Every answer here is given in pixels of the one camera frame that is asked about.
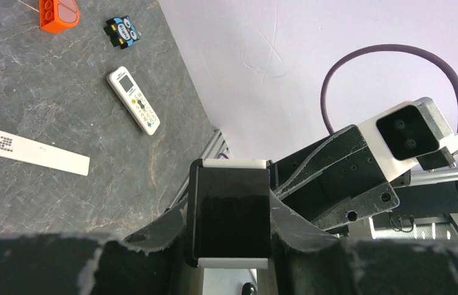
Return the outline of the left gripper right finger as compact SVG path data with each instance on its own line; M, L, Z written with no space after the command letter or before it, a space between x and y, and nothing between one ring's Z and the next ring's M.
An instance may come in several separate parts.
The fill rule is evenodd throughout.
M323 253L338 239L305 220L270 192L272 258L278 294L332 294Z

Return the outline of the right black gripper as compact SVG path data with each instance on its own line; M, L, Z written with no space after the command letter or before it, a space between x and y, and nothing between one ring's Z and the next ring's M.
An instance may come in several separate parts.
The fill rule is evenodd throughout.
M359 128L350 125L269 161L271 190L305 220L332 231L400 204Z

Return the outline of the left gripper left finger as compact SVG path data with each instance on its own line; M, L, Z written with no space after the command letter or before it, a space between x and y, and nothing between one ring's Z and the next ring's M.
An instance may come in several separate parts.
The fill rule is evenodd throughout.
M184 270L184 243L187 217L187 199L184 198L160 217L123 239L139 250L136 266L139 268L142 294L176 294Z

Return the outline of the black phone-like slab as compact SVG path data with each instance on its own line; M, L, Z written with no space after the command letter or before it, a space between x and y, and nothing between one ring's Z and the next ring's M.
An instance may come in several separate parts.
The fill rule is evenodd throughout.
M194 160L185 219L186 263L204 269L267 269L270 197L265 160Z

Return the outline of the beige remote control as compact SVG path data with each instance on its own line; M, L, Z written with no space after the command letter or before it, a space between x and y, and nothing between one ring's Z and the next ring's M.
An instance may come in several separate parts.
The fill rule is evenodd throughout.
M120 66L109 73L106 79L138 126L152 136L161 121L129 71Z

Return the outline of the white long remote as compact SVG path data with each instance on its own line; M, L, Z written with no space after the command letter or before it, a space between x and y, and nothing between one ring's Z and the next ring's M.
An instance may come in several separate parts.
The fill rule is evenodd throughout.
M90 158L0 130L0 157L87 176Z

